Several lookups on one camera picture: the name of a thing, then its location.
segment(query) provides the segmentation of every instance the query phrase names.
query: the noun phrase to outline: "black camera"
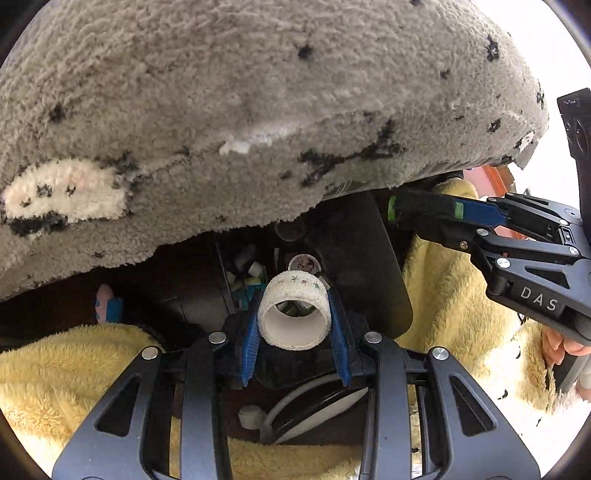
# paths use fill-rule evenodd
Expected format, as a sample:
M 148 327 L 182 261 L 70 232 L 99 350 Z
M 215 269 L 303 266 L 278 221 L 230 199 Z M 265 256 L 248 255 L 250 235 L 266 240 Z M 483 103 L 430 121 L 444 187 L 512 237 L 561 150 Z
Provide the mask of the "black camera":
M 591 90 L 584 88 L 557 99 L 569 139 L 570 156 L 577 164 L 583 230 L 591 238 Z

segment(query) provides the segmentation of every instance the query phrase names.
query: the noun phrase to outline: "cable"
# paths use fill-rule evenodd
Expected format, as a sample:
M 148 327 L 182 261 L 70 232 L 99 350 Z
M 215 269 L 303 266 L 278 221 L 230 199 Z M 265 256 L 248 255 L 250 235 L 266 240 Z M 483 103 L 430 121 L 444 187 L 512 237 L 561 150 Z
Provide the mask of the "cable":
M 297 397 L 303 395 L 304 393 L 315 389 L 316 387 L 319 387 L 321 385 L 325 385 L 327 383 L 331 383 L 331 382 L 335 382 L 337 380 L 340 380 L 339 376 L 337 374 L 330 374 L 330 375 L 325 375 L 323 377 L 320 378 L 315 378 L 314 380 L 299 386 L 298 388 L 296 388 L 294 391 L 290 392 L 289 394 L 287 394 L 285 397 L 283 397 L 278 403 L 277 405 L 275 405 L 271 411 L 268 413 L 267 418 L 265 418 L 265 421 L 263 422 L 262 426 L 261 426 L 261 443 L 265 444 L 265 445 L 269 445 L 274 441 L 273 438 L 273 420 L 275 420 L 275 418 L 279 415 L 279 413 L 286 407 L 288 406 L 291 402 L 293 402 Z

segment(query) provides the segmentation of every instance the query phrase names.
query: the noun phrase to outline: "green tape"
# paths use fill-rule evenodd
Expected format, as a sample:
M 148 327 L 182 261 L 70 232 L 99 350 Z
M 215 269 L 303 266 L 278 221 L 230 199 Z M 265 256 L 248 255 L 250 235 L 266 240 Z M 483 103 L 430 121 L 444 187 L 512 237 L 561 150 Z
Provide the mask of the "green tape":
M 395 222 L 396 221 L 396 212 L 394 211 L 396 207 L 396 195 L 392 195 L 390 197 L 390 201 L 388 202 L 388 221 Z
M 462 202 L 456 202 L 455 216 L 458 220 L 464 219 L 464 204 Z

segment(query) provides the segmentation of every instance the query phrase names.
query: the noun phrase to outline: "yellow fleece blanket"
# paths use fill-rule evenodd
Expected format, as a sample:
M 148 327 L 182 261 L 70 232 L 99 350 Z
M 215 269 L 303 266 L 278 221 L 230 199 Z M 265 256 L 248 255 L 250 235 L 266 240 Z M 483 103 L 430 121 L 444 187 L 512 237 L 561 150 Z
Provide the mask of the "yellow fleece blanket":
M 476 197 L 463 180 L 445 182 L 438 191 Z M 520 327 L 515 312 L 488 300 L 481 273 L 464 253 L 416 238 L 404 278 L 414 321 L 398 339 L 400 345 L 418 351 L 449 348 L 527 437 L 554 400 L 552 379 L 545 387 L 539 326 L 527 322 Z M 106 389 L 138 352 L 153 344 L 135 327 L 96 325 L 0 355 L 0 408 L 48 475 Z M 413 446 L 419 447 L 416 414 L 411 424 Z M 178 476 L 177 421 L 171 448 L 171 474 Z M 261 446 L 231 439 L 229 450 L 236 480 L 348 480 L 357 478 L 361 458 L 361 450 L 349 446 Z M 419 462 L 420 454 L 415 455 Z

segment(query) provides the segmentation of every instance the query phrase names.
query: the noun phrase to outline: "silver bolt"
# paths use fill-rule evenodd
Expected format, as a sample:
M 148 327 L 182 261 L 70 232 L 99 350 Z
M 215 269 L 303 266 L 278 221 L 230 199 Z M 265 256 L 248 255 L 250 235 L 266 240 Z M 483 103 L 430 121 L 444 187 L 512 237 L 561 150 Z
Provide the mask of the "silver bolt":
M 209 334 L 209 343 L 213 343 L 214 345 L 219 345 L 226 341 L 228 337 L 224 332 L 213 332 Z
M 367 332 L 363 338 L 368 343 L 380 343 L 382 341 L 382 334 L 379 332 Z
M 505 257 L 497 258 L 496 264 L 501 268 L 509 268 L 511 266 L 511 262 L 509 262 L 509 260 L 507 260 Z
M 154 360 L 158 356 L 158 349 L 155 346 L 149 346 L 142 350 L 144 360 Z
M 447 360 L 449 358 L 449 352 L 442 346 L 436 346 L 431 352 L 433 358 L 437 360 Z

